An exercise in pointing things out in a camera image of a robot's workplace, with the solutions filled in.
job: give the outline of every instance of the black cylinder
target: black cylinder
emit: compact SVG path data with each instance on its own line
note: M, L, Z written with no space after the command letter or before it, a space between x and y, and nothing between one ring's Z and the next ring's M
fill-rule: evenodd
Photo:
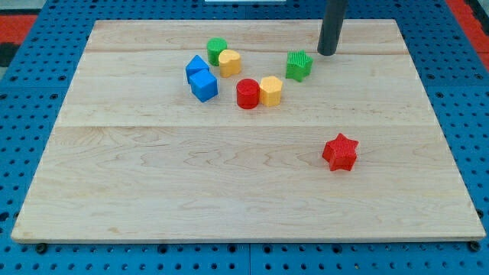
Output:
M318 53L324 56L335 54L347 6L348 0L327 1L319 35Z

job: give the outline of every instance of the yellow block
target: yellow block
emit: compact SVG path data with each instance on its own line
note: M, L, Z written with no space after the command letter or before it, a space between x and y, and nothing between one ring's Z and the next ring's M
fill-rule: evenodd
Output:
M260 102L265 106L280 104L282 94L282 81L275 76L268 76L260 82Z
M241 72L241 55L233 50L223 50L219 54L221 77L230 77Z

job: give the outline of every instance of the green ridged block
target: green ridged block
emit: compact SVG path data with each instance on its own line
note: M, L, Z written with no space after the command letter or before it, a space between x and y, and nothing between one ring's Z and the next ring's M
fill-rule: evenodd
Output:
M288 52L285 78L302 82L303 78L311 73L312 67L313 58L308 56L304 50Z
M213 66L219 66L219 54L228 48L226 40L220 37L214 37L207 42L207 59Z

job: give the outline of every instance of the red cylinder block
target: red cylinder block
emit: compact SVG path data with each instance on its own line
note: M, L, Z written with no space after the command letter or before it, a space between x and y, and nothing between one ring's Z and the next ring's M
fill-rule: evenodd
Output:
M236 85L238 106L243 109L252 109L260 101L260 85L253 79L242 79Z

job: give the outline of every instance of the blue cube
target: blue cube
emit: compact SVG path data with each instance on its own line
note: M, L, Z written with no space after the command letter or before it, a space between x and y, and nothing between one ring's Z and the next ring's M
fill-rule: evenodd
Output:
M217 95L217 79L208 70L194 73L189 80L192 93L201 102L206 102Z
M194 73L198 73L201 70L209 70L209 65L202 59L202 57L196 55L192 58L190 63L185 67L186 81L190 83L190 76Z

